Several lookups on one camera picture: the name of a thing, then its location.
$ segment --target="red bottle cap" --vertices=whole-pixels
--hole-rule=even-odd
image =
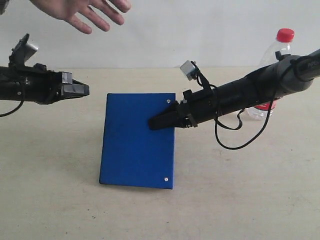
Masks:
[[[294,39],[295,32],[289,28],[281,28],[277,35],[276,39],[281,43],[290,43]]]

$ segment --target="water bottle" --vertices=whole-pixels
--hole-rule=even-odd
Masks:
[[[276,63],[278,60],[276,58],[276,52],[280,52],[282,55],[291,54],[291,43],[294,39],[295,32],[289,28],[281,28],[277,35],[276,40],[268,47],[265,51],[259,68]],[[276,107],[277,101],[274,100],[271,106],[270,116],[272,116],[274,109]],[[270,102],[265,104],[253,106],[246,109],[247,114],[255,120],[265,120],[270,107]]]

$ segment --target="blue panel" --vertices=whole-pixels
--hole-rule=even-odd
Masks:
[[[175,129],[150,130],[148,119],[174,93],[107,95],[100,184],[173,189]]]

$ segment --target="white wall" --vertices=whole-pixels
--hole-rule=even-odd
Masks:
[[[294,53],[320,48],[318,0],[132,0],[123,26],[93,28],[84,35],[37,10],[11,0],[0,17],[0,64],[26,33],[39,45],[28,62],[51,68],[254,66],[279,28],[296,32]]]

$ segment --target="beige table surface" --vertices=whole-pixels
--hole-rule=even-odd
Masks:
[[[211,83],[252,68],[205,68]],[[90,96],[26,103],[0,118],[0,240],[318,240],[320,81],[278,102],[248,147],[218,145],[212,121],[177,129],[173,190],[98,182],[107,93],[199,89],[178,68],[73,69]],[[17,102],[0,102],[1,112]],[[219,129],[238,146],[262,122]],[[235,127],[235,114],[221,118]]]

